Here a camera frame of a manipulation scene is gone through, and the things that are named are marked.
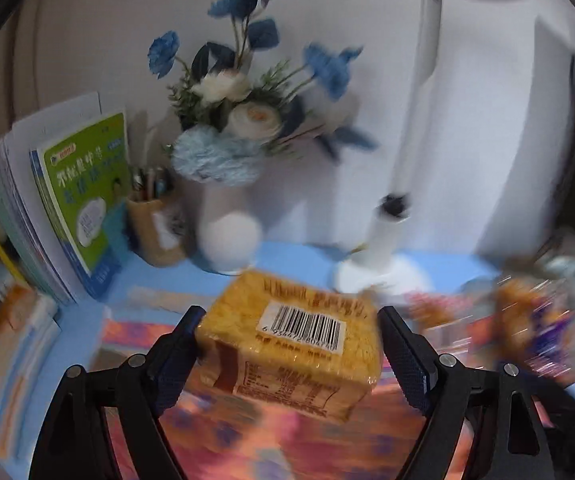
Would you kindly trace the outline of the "brown label cake pack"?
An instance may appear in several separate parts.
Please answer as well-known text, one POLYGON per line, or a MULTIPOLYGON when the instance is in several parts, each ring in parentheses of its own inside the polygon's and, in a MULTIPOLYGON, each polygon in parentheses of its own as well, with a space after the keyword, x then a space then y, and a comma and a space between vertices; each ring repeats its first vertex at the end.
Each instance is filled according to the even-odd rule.
POLYGON ((376 308, 258 270, 231 282, 194 332, 208 387, 344 424, 381 377, 376 308))

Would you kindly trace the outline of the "red striped bread bag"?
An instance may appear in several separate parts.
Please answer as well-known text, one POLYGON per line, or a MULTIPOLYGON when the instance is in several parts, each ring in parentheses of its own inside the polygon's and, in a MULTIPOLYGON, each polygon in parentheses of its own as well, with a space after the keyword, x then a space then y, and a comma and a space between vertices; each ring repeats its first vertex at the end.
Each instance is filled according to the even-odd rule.
POLYGON ((491 316, 471 297, 410 292, 409 315, 417 332, 436 351, 485 347, 491 341, 491 316))

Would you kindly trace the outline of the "amber ribbed glass bowl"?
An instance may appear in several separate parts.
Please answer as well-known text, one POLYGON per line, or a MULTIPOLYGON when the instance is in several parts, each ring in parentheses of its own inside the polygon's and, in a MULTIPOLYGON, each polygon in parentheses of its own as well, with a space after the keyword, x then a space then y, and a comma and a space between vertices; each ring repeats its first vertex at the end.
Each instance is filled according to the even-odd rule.
POLYGON ((575 257, 510 260, 491 296, 499 358, 575 385, 575 257))

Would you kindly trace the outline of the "floral woven table mat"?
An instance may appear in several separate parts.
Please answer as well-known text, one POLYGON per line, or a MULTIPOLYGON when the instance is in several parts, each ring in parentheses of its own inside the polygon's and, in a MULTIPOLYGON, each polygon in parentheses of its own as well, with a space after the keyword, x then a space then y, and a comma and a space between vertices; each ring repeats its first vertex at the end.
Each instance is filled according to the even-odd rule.
POLYGON ((344 425, 230 396, 196 373, 160 423, 190 479, 394 479, 424 419, 385 367, 344 425))

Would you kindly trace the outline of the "spiral notebooks stack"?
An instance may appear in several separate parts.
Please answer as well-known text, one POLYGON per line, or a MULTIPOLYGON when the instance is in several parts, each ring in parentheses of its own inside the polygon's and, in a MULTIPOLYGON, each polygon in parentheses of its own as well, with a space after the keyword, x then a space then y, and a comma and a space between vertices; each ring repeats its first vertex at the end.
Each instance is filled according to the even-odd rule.
POLYGON ((102 114, 100 96, 90 92, 15 122, 0 138, 0 220, 11 237, 28 279, 61 304, 102 300, 110 280, 87 276, 66 252, 39 194, 30 153, 59 142, 102 114))

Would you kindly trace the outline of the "wooden pen holder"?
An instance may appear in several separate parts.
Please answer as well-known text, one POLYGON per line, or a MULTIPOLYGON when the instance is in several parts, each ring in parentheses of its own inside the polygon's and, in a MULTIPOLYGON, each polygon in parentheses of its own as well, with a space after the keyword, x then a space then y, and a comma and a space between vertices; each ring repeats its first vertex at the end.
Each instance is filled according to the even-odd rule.
POLYGON ((167 268, 186 258, 184 237, 173 231, 175 202, 161 200, 127 200, 127 214, 136 237, 136 253, 150 266, 167 268))

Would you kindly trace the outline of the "white desk lamp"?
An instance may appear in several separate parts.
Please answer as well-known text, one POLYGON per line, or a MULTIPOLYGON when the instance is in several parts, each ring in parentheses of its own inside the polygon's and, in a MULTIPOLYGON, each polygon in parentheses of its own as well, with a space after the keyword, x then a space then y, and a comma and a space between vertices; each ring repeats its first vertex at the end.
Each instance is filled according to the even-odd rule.
POLYGON ((429 120, 429 95, 438 60, 443 0, 422 0, 410 102, 387 195, 373 211, 365 246, 338 263, 332 288, 342 294, 373 289, 388 297, 429 292, 431 279, 402 255, 400 245, 410 218, 414 166, 420 162, 429 120))

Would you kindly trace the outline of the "green grammar book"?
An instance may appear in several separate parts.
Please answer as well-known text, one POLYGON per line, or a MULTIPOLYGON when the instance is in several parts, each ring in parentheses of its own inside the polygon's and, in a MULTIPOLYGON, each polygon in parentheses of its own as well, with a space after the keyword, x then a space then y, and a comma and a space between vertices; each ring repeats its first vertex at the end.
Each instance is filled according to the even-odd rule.
POLYGON ((41 201, 68 263, 94 299, 120 270, 113 230, 130 191, 126 118, 104 114, 30 151, 41 201))

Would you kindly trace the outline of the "white ceramic vase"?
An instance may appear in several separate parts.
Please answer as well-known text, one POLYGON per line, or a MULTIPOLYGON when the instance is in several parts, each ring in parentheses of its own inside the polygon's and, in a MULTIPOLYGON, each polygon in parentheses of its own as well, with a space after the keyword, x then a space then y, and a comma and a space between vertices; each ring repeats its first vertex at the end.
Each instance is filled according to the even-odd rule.
POLYGON ((254 266, 264 231, 252 211, 248 185, 184 185, 200 266, 222 275, 239 275, 254 266))

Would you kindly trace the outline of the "blue white artificial flowers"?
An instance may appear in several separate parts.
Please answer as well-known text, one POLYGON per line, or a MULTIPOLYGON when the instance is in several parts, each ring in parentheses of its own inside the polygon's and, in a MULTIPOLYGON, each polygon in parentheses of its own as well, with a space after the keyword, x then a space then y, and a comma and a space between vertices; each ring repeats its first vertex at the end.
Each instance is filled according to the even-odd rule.
POLYGON ((230 23, 234 44, 207 41, 186 62, 180 39, 171 30, 155 38, 148 52, 150 73, 158 79, 173 68, 182 75, 168 88, 170 106, 181 127, 165 151, 173 170, 200 183, 245 186, 258 180, 265 162, 311 141, 332 162, 344 146, 372 152, 376 143, 350 119, 334 120, 308 103, 310 89, 330 103, 341 101, 351 66, 361 49, 334 52, 318 42, 303 49, 303 63, 283 60, 257 80, 248 77, 254 55, 280 44, 279 27, 266 10, 271 0, 216 0, 207 11, 230 23))

